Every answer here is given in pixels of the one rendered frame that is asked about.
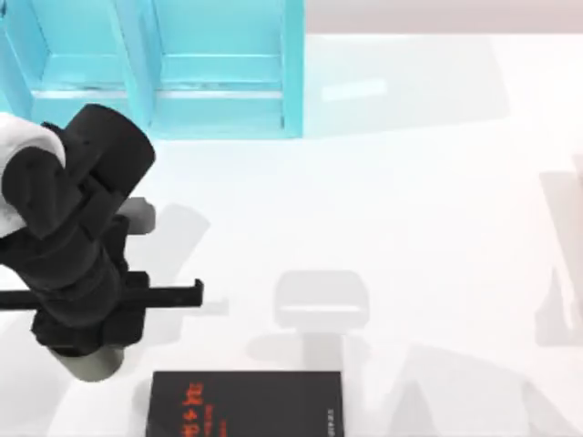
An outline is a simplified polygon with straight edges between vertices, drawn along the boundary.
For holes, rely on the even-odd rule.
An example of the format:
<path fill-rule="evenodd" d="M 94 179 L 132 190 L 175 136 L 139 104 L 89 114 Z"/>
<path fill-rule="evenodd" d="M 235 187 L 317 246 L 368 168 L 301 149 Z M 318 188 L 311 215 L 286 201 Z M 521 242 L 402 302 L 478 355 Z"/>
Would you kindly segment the black book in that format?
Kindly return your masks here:
<path fill-rule="evenodd" d="M 156 371 L 144 437 L 345 437 L 338 371 Z"/>

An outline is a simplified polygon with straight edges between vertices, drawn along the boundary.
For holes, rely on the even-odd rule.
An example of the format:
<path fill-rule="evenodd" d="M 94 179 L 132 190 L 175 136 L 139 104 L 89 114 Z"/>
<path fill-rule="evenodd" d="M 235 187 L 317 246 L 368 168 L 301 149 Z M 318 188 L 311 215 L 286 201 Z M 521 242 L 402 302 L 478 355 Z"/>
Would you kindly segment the light blue rack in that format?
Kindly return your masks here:
<path fill-rule="evenodd" d="M 303 133 L 306 0 L 0 0 L 0 111 L 99 103 L 153 138 Z"/>

